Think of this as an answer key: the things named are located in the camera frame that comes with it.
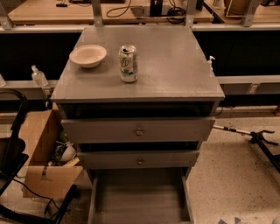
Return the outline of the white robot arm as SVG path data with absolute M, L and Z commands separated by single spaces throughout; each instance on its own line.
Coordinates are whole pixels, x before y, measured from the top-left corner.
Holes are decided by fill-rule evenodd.
M 272 224 L 280 224 L 280 216 L 276 217 L 273 221 Z

